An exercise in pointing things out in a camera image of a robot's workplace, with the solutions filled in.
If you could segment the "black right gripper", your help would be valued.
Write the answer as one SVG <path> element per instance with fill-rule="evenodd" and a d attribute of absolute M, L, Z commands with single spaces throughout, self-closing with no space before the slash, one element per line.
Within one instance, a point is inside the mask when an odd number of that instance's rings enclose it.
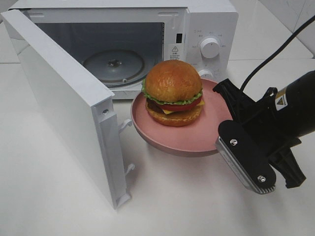
<path fill-rule="evenodd" d="M 224 99 L 234 121 L 240 123 L 271 164 L 285 178 L 286 188 L 299 187 L 306 176 L 301 171 L 291 148 L 300 144 L 298 135 L 287 122 L 293 115 L 276 109 L 278 90 L 270 87 L 255 102 L 229 79 L 218 83 L 214 92 Z"/>

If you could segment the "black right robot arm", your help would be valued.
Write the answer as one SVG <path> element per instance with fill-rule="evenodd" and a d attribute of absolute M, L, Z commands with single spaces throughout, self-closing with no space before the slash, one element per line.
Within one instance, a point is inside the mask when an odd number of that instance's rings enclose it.
<path fill-rule="evenodd" d="M 254 101 L 230 80 L 214 87 L 232 116 L 219 124 L 216 147 L 241 183 L 258 194 L 275 189 L 276 172 L 287 188 L 305 175 L 291 148 L 315 130 L 315 73 L 310 71 L 282 90 L 268 88 Z"/>

